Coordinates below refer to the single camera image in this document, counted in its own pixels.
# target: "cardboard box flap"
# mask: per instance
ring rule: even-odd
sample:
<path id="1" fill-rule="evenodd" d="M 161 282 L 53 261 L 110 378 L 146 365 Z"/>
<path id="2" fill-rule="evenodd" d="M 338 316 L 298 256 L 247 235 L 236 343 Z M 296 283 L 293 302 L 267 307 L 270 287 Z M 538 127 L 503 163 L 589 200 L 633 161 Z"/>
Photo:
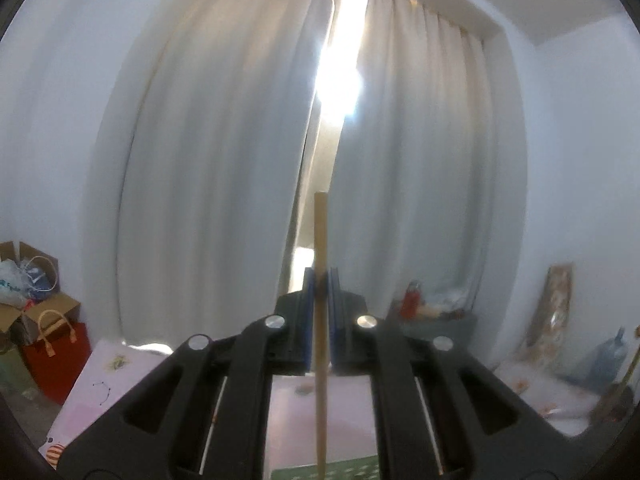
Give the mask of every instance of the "cardboard box flap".
<path id="1" fill-rule="evenodd" d="M 0 260 L 15 261 L 15 249 L 13 242 L 2 242 L 0 244 Z"/>
<path id="2" fill-rule="evenodd" d="M 53 285 L 54 281 L 56 280 L 56 277 L 59 275 L 58 259 L 54 258 L 53 256 L 49 256 L 47 253 L 43 253 L 42 251 L 39 251 L 31 247 L 29 244 L 20 242 L 20 259 L 21 260 L 24 260 L 24 259 L 31 260 L 36 256 L 43 256 L 43 258 L 36 258 L 33 261 L 33 264 L 40 267 L 44 271 L 44 273 L 47 275 L 47 279 L 49 280 L 49 283 Z M 60 290 L 59 279 L 58 279 L 58 282 L 56 283 L 54 290 L 56 292 Z"/>
<path id="3" fill-rule="evenodd" d="M 80 304 L 79 301 L 74 300 L 73 298 L 69 297 L 66 294 L 63 294 L 62 292 L 58 292 L 56 294 L 53 294 L 52 296 L 49 296 L 43 302 L 32 306 L 29 310 L 25 312 L 25 315 L 29 319 L 31 319 L 33 322 L 37 323 L 38 318 L 40 317 L 40 314 L 42 314 L 43 311 L 45 310 L 57 310 L 60 314 L 64 316 L 79 304 Z M 43 320 L 45 321 L 43 323 L 43 328 L 46 328 L 51 323 L 57 321 L 57 319 L 53 315 L 50 316 L 51 318 L 50 320 L 48 318 L 49 316 L 47 316 Z"/>
<path id="4" fill-rule="evenodd" d="M 0 332 L 9 332 L 11 325 L 20 317 L 20 310 L 0 303 Z"/>

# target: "curtain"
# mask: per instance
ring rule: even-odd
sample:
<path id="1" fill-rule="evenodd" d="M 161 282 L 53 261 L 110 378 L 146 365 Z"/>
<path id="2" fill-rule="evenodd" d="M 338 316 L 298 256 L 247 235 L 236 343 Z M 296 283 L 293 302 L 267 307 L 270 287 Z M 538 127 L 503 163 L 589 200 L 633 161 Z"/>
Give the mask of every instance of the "curtain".
<path id="1" fill-rule="evenodd" d="M 358 71 L 330 187 L 330 265 L 379 316 L 411 280 L 469 305 L 494 175 L 481 41 L 413 0 L 369 0 Z"/>
<path id="2" fill-rule="evenodd" d="M 124 337 L 273 312 L 332 0 L 197 0 L 142 104 L 118 229 Z"/>

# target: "orange striped planet drawing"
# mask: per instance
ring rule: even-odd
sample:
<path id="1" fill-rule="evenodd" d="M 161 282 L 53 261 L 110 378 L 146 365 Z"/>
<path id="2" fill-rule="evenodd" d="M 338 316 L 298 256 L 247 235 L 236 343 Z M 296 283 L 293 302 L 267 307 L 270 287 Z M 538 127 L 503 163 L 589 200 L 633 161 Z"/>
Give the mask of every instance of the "orange striped planet drawing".
<path id="1" fill-rule="evenodd" d="M 53 469 L 58 466 L 58 460 L 60 460 L 60 455 L 64 450 L 65 447 L 62 446 L 62 444 L 54 444 L 53 446 L 49 446 L 49 449 L 47 449 L 45 459 Z"/>

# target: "silver bolt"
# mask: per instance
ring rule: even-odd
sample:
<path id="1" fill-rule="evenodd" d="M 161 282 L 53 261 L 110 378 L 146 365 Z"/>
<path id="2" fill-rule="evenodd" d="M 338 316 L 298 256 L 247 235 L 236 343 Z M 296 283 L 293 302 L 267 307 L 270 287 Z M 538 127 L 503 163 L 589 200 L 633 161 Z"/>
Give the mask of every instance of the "silver bolt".
<path id="1" fill-rule="evenodd" d="M 367 314 L 366 316 L 360 316 L 356 323 L 361 328 L 373 328 L 378 324 L 378 320 L 375 317 L 369 316 Z"/>
<path id="2" fill-rule="evenodd" d="M 432 343 L 436 350 L 440 350 L 442 352 L 448 352 L 453 348 L 452 339 L 445 335 L 439 335 L 435 337 Z"/>
<path id="3" fill-rule="evenodd" d="M 209 343 L 211 343 L 211 339 L 209 339 L 205 335 L 198 334 L 192 335 L 189 338 L 188 345 L 191 350 L 204 350 L 207 346 L 209 346 Z"/>
<path id="4" fill-rule="evenodd" d="M 282 328 L 284 326 L 285 319 L 282 316 L 269 316 L 264 320 L 264 324 L 269 328 Z"/>

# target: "bag handle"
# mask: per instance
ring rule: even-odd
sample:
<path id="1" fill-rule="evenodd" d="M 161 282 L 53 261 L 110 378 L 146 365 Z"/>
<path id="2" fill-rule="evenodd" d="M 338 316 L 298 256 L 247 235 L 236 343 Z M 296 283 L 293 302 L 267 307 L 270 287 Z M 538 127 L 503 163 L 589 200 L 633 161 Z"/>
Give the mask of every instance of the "bag handle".
<path id="1" fill-rule="evenodd" d="M 49 308 L 47 310 L 43 310 L 40 313 L 40 316 L 38 317 L 38 332 L 40 332 L 40 336 L 38 337 L 38 339 L 44 339 L 44 348 L 47 350 L 47 355 L 49 357 L 53 357 L 56 354 L 56 351 L 53 349 L 53 346 L 51 345 L 51 343 L 47 339 L 47 335 L 51 334 L 51 332 L 53 332 L 53 330 L 57 329 L 61 324 L 56 323 L 52 330 L 47 330 L 46 332 L 43 332 L 42 331 L 42 318 L 44 317 L 45 314 L 57 314 L 58 316 L 60 316 L 60 318 L 61 318 L 60 321 L 64 321 L 69 326 L 69 330 L 70 330 L 69 340 L 72 343 L 75 343 L 76 341 L 78 341 L 78 338 L 76 337 L 76 331 L 71 326 L 71 323 L 69 323 L 69 320 L 65 316 L 60 314 L 57 310 L 53 310 L 52 308 Z"/>
<path id="2" fill-rule="evenodd" d="M 53 289 L 55 289 L 55 288 L 56 288 L 56 285 L 58 284 L 58 271 L 56 270 L 56 266 L 53 264 L 53 262 L 52 262 L 51 260 L 49 260 L 46 256 L 42 256 L 41 254 L 36 254 L 36 255 L 31 259 L 31 260 L 29 260 L 29 261 L 24 265 L 24 269 L 25 269 L 25 271 L 26 271 L 27 267 L 29 267 L 29 266 L 33 263 L 33 261 L 34 261 L 36 258 L 41 258 L 41 259 L 46 260 L 47 262 L 49 262 L 49 265 L 51 266 L 51 269 L 53 269 L 53 272 L 54 272 L 54 273 L 55 273 L 55 275 L 56 275 L 56 279 L 55 279 L 55 280 L 53 280 L 53 285 L 51 285 L 51 288 L 44 288 L 44 289 L 42 289 L 42 288 L 36 288 L 35 286 L 33 286 L 33 284 L 32 284 L 31 286 L 33 286 L 33 289 L 34 289 L 36 292 L 51 292 Z"/>

